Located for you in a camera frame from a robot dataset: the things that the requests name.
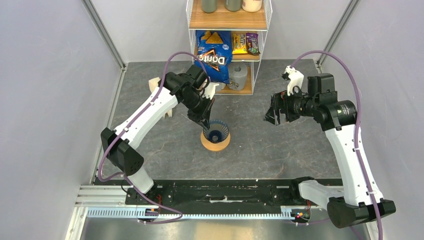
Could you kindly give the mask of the glass carafe with wooden band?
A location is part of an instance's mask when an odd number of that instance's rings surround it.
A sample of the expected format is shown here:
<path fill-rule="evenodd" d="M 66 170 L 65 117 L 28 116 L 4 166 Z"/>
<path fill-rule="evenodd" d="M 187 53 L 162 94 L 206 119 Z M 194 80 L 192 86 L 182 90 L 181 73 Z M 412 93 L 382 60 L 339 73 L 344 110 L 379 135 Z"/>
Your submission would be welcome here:
<path fill-rule="evenodd" d="M 223 152 L 222 151 L 209 151 L 208 155 L 211 159 L 218 160 L 222 157 Z"/>

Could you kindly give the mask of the wooden ring dripper stand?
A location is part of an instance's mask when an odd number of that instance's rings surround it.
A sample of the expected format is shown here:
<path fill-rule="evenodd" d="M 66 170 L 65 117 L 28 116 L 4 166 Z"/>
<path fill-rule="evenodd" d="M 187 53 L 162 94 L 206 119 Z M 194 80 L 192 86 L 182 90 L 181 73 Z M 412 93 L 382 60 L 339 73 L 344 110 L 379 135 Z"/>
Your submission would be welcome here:
<path fill-rule="evenodd" d="M 208 151 L 223 151 L 229 144 L 231 140 L 231 135 L 229 134 L 229 137 L 220 143 L 212 143 L 206 140 L 206 138 L 203 136 L 203 132 L 200 133 L 200 142 L 201 144 L 208 150 Z"/>

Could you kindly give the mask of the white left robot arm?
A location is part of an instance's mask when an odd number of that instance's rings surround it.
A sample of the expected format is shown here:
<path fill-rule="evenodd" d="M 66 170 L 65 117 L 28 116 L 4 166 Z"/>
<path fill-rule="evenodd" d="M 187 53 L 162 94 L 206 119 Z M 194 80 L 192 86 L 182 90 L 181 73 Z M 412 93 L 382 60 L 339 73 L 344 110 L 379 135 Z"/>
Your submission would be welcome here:
<path fill-rule="evenodd" d="M 137 197 L 144 204 L 157 198 L 153 179 L 146 172 L 144 158 L 137 148 L 147 133 L 178 104 L 187 108 L 189 120 L 208 130 L 217 83 L 210 81 L 202 68 L 192 65 L 186 72 L 168 72 L 162 78 L 153 78 L 149 84 L 154 90 L 147 100 L 115 129 L 106 127 L 100 134 L 103 157 L 119 168 L 128 182 L 138 189 Z"/>

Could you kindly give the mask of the cream paper coffee filters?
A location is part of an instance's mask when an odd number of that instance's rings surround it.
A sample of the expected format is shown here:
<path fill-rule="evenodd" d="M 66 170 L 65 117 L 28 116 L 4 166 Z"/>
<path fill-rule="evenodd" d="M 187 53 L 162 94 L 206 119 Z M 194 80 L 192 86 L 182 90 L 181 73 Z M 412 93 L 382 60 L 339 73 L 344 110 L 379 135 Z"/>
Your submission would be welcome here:
<path fill-rule="evenodd" d="M 155 89 L 159 86 L 159 81 L 160 81 L 159 77 L 152 78 L 148 81 L 148 86 L 149 86 L 149 90 L 150 90 L 151 93 L 153 93 L 155 91 Z M 163 115 L 163 118 L 164 119 L 166 117 L 171 118 L 172 115 L 173 115 L 173 110 L 171 109 Z"/>

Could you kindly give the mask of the blue plastic coffee dripper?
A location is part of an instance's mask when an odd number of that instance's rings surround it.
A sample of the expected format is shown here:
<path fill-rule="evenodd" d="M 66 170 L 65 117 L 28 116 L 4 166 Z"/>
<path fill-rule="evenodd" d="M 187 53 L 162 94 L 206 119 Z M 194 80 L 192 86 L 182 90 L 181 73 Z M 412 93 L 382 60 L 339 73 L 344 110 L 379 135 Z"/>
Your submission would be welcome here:
<path fill-rule="evenodd" d="M 230 136 L 230 130 L 222 120 L 213 119 L 209 121 L 209 129 L 204 129 L 202 134 L 209 142 L 218 144 Z"/>

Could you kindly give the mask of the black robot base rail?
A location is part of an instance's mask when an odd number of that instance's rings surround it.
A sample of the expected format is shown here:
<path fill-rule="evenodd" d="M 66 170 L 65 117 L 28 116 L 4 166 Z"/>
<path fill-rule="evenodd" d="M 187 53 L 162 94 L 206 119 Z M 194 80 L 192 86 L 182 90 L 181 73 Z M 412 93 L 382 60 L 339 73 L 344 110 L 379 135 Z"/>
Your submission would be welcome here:
<path fill-rule="evenodd" d="M 292 179 L 155 180 L 144 195 L 126 191 L 127 206 L 147 222 L 287 219 L 305 221 L 317 203 L 295 193 Z"/>

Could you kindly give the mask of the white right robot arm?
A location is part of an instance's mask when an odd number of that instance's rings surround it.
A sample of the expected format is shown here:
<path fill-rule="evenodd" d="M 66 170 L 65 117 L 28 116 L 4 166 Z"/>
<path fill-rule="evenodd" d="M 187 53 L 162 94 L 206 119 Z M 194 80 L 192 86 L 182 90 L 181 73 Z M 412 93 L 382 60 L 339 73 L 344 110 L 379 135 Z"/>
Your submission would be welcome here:
<path fill-rule="evenodd" d="M 394 214 L 395 203 L 384 198 L 364 154 L 361 131 L 356 129 L 358 110 L 352 101 L 338 99 L 334 76 L 308 77 L 306 92 L 303 74 L 284 73 L 282 78 L 289 82 L 287 90 L 272 95 L 264 120 L 277 126 L 281 117 L 286 122 L 313 118 L 330 142 L 343 184 L 343 190 L 337 191 L 312 177 L 299 177 L 291 182 L 289 200 L 296 205 L 306 200 L 317 204 L 339 229 Z"/>

